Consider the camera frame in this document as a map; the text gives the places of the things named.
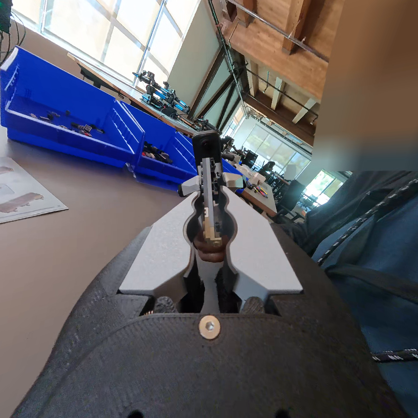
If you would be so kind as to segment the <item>large paned window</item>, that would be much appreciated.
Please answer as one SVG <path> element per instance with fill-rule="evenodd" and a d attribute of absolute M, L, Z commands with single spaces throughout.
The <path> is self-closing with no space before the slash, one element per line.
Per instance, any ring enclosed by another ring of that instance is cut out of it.
<path fill-rule="evenodd" d="M 200 1 L 18 0 L 16 17 L 140 86 L 134 73 L 168 80 Z"/>

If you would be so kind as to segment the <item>bright far windows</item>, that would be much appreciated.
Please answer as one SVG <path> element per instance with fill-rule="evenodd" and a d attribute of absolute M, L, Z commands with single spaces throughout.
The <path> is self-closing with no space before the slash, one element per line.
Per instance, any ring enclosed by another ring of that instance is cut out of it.
<path fill-rule="evenodd" d="M 287 182 L 297 180 L 304 186 L 297 208 L 310 211 L 327 203 L 347 180 L 346 174 L 320 170 L 312 164 L 312 148 L 303 141 L 273 124 L 267 119 L 255 115 L 246 118 L 242 107 L 226 124 L 224 135 L 230 136 L 238 149 L 249 150 L 256 154 L 253 171 L 259 171 L 266 163 L 273 161 L 274 167 L 270 177 L 274 179 L 273 189 L 283 194 Z"/>

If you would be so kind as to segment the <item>large blue plastic bin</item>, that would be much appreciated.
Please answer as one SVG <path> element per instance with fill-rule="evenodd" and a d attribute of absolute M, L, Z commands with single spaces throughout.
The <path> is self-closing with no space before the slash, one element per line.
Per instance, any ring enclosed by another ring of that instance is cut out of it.
<path fill-rule="evenodd" d="M 29 116 L 49 111 L 81 124 L 94 124 L 105 134 L 87 137 Z M 134 163 L 139 141 L 127 126 L 125 109 L 113 96 L 15 47 L 1 66 L 1 124 L 8 138 L 115 167 Z"/>

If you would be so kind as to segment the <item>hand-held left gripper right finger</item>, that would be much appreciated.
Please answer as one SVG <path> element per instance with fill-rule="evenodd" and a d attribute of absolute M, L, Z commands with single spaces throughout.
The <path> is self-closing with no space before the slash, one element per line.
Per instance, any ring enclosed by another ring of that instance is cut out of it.
<path fill-rule="evenodd" d="M 258 297 L 264 302 L 271 295 L 301 294 L 303 287 L 268 220 L 230 189 L 224 196 L 234 225 L 226 250 L 233 292 L 242 301 Z"/>

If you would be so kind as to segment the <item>person's right hand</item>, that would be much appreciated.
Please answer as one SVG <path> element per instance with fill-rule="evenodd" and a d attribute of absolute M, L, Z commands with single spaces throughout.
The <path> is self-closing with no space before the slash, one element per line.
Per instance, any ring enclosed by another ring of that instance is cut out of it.
<path fill-rule="evenodd" d="M 226 246 L 228 243 L 227 236 L 222 237 L 222 244 L 220 246 L 213 246 L 206 242 L 203 234 L 199 233 L 193 240 L 193 245 L 202 261 L 209 263 L 223 262 L 226 254 Z"/>

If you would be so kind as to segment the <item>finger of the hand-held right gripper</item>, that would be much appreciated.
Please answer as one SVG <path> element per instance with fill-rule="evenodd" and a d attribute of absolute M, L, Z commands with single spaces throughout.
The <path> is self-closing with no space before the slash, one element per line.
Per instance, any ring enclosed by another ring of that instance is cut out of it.
<path fill-rule="evenodd" d="M 223 185 L 229 189 L 243 189 L 244 179 L 242 174 L 235 174 L 229 172 L 222 173 Z"/>
<path fill-rule="evenodd" d="M 187 197 L 194 192 L 200 193 L 200 176 L 195 176 L 186 180 L 178 186 L 178 194 L 180 197 Z"/>

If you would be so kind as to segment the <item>black office chair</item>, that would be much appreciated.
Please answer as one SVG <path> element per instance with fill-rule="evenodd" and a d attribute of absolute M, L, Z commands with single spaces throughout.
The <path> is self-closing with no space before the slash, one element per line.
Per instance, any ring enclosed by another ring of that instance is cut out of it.
<path fill-rule="evenodd" d="M 288 164 L 284 173 L 284 180 L 288 182 L 288 185 L 287 188 L 280 193 L 280 199 L 276 205 L 278 216 L 284 216 L 292 212 L 305 189 L 305 185 L 296 180 L 295 175 L 296 165 Z"/>

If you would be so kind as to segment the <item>blue black robot arms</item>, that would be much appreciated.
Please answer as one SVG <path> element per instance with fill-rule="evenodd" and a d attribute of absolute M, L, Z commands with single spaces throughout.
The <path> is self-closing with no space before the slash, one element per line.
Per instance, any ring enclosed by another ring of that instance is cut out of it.
<path fill-rule="evenodd" d="M 174 89 L 171 89 L 169 83 L 164 81 L 164 86 L 160 86 L 155 75 L 151 71 L 143 70 L 133 75 L 141 82 L 146 84 L 146 93 L 142 95 L 142 101 L 157 109 L 163 114 L 177 118 L 178 112 L 182 115 L 188 115 L 190 107 L 178 98 Z"/>

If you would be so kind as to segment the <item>toy brick instruction booklet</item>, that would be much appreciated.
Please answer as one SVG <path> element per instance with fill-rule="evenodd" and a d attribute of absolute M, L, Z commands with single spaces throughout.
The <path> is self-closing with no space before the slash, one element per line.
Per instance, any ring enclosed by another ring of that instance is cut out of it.
<path fill-rule="evenodd" d="M 66 210 L 66 205 L 13 159 L 0 158 L 1 224 Z"/>

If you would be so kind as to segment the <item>person's blue hooded sweatshirt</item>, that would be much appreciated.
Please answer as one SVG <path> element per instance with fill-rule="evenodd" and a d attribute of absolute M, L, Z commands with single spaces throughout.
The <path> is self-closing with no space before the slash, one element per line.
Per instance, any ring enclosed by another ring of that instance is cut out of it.
<path fill-rule="evenodd" d="M 331 279 L 407 417 L 417 417 L 417 176 L 353 172 L 303 223 L 271 224 Z"/>

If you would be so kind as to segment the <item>heap of dark toy bricks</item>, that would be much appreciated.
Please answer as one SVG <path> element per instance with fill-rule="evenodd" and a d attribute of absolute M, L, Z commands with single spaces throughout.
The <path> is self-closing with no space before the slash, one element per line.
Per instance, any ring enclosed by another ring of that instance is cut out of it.
<path fill-rule="evenodd" d="M 170 158 L 169 154 L 147 141 L 144 141 L 142 156 L 146 156 L 169 165 L 173 164 L 173 160 Z"/>

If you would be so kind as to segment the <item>white far desk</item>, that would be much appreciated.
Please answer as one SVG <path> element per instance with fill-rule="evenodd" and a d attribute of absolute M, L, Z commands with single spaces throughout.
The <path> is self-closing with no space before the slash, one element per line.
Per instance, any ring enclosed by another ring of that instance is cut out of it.
<path fill-rule="evenodd" d="M 252 184 L 253 188 L 248 186 L 243 188 L 241 196 L 248 200 L 254 207 L 258 207 L 271 217 L 277 214 L 276 203 L 273 196 L 271 186 L 265 182 L 265 177 L 258 172 L 241 166 L 237 163 L 233 166 L 243 175 L 247 184 Z"/>

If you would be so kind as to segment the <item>dark robot arms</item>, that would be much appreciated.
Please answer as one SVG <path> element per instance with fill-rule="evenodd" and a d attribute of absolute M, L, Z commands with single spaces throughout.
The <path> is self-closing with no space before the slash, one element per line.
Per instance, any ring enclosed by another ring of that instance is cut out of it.
<path fill-rule="evenodd" d="M 198 132 L 215 131 L 220 135 L 222 134 L 222 131 L 218 129 L 216 126 L 214 126 L 212 123 L 210 123 L 208 119 L 196 118 L 192 122 L 193 122 L 194 129 Z"/>

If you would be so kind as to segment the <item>grey tan toy brick assembly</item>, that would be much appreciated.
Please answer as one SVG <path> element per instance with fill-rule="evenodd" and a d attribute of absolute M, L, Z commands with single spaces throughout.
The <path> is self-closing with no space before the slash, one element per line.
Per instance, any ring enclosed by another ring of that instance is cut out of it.
<path fill-rule="evenodd" d="M 215 157 L 202 159 L 200 165 L 202 211 L 200 224 L 205 242 L 214 248 L 222 246 L 222 215 L 219 206 L 222 165 Z"/>

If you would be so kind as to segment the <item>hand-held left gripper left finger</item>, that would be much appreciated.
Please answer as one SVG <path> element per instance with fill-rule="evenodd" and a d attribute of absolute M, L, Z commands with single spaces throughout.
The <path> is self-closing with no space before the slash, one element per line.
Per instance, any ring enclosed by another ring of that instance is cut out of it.
<path fill-rule="evenodd" d="M 195 200 L 192 193 L 152 225 L 119 287 L 122 294 L 167 296 L 173 302 L 186 295 L 184 275 L 193 262 L 185 231 L 195 214 Z"/>

